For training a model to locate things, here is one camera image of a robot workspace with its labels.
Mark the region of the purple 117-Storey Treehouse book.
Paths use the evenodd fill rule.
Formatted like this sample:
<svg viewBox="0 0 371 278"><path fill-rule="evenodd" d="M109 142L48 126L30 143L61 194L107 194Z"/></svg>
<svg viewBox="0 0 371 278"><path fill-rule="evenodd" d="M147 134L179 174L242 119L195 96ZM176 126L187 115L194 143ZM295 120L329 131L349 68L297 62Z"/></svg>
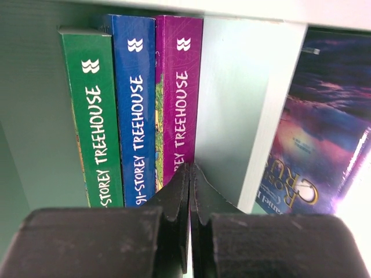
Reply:
<svg viewBox="0 0 371 278"><path fill-rule="evenodd" d="M195 157L203 20L155 18L155 190Z"/></svg>

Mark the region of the dark Robinson Crusoe book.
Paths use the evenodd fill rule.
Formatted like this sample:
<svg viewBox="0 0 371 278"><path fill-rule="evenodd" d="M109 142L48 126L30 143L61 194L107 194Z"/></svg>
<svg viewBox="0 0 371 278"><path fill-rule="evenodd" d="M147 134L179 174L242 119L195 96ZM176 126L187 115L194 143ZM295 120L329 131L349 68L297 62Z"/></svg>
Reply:
<svg viewBox="0 0 371 278"><path fill-rule="evenodd" d="M255 204L334 214L369 154L370 33L310 27Z"/></svg>

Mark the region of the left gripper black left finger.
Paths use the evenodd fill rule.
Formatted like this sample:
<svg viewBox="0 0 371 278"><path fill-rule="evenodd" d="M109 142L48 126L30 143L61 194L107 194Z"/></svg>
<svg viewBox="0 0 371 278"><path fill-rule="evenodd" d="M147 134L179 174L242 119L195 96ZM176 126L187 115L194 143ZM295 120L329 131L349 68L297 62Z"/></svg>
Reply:
<svg viewBox="0 0 371 278"><path fill-rule="evenodd" d="M140 207L43 208L20 225L2 277L182 277L190 167Z"/></svg>

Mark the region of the blue 91-Storey Treehouse book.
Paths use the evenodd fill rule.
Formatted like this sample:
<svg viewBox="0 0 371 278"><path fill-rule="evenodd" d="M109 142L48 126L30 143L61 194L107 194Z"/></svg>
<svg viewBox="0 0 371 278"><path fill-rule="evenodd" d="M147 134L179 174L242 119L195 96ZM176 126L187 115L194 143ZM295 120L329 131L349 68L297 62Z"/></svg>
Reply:
<svg viewBox="0 0 371 278"><path fill-rule="evenodd" d="M155 20L104 14L94 23L112 36L124 203L138 207L155 194Z"/></svg>

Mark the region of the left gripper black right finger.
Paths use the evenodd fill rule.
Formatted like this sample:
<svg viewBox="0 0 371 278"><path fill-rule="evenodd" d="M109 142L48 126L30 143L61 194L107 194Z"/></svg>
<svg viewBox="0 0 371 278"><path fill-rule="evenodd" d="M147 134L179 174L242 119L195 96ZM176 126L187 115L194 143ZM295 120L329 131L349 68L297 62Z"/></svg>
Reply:
<svg viewBox="0 0 371 278"><path fill-rule="evenodd" d="M190 167L195 277L369 277L355 239L329 214L247 214Z"/></svg>

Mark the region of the green Storey Treehouse book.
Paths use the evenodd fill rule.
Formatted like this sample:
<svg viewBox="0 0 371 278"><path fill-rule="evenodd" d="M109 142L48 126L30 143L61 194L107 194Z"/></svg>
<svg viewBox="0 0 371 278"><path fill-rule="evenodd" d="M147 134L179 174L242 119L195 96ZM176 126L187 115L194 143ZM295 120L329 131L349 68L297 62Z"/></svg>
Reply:
<svg viewBox="0 0 371 278"><path fill-rule="evenodd" d="M89 206L122 207L111 35L76 27L59 27L58 33Z"/></svg>

